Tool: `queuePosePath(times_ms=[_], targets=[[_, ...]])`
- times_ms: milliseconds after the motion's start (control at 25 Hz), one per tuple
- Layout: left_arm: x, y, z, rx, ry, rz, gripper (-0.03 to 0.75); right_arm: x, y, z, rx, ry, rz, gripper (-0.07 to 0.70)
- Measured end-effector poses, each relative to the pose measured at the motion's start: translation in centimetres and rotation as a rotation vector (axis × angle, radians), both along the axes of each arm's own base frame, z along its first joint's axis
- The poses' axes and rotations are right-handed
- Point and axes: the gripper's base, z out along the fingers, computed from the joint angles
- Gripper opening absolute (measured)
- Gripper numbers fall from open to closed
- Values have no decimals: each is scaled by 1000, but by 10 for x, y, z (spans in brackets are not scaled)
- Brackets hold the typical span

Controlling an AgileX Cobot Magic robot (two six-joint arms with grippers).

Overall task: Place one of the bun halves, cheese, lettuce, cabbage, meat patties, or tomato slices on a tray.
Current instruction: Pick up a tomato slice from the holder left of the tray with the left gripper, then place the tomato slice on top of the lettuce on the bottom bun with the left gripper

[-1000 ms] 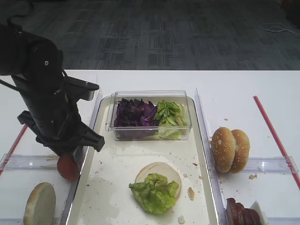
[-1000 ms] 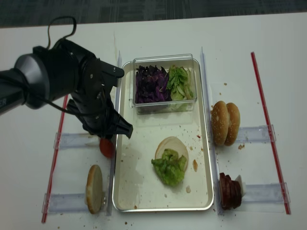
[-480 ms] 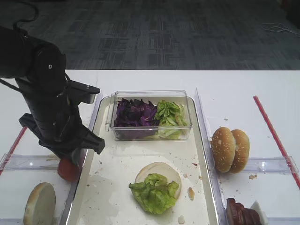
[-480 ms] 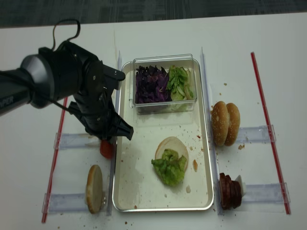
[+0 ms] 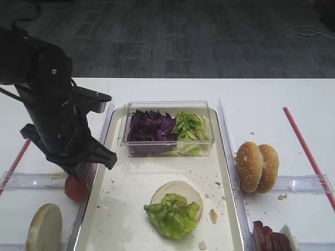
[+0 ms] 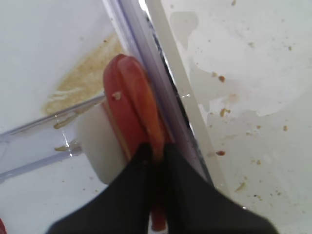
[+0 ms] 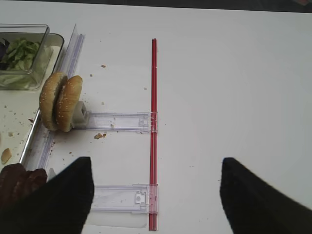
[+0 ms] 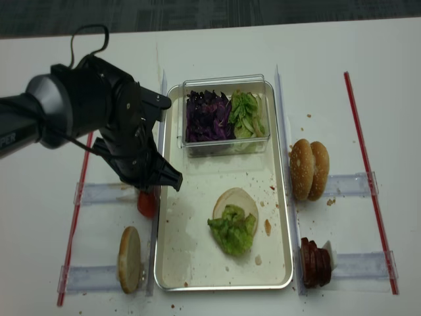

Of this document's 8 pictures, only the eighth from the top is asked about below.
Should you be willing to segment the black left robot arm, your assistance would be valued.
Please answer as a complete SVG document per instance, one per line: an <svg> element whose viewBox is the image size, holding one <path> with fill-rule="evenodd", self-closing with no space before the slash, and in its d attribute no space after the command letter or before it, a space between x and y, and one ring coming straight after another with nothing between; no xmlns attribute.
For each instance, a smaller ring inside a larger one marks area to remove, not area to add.
<svg viewBox="0 0 421 316"><path fill-rule="evenodd" d="M171 100L139 85L128 73L94 55L75 68L53 65L32 78L26 91L1 99L1 156L27 145L49 149L99 131L86 151L102 157L121 181L148 192L179 190L182 174L158 151L153 127Z"/></svg>

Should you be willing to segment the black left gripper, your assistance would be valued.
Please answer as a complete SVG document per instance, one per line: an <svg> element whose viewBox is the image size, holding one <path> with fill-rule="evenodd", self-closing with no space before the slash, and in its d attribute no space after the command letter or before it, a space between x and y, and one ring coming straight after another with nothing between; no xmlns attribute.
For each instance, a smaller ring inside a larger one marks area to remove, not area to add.
<svg viewBox="0 0 421 316"><path fill-rule="evenodd" d="M152 129L171 100L139 85L128 73L93 55L71 69L57 64L51 75L67 93L72 110L71 138L98 130L93 152L121 181L142 191L170 186L180 191L183 176L159 152Z"/></svg>

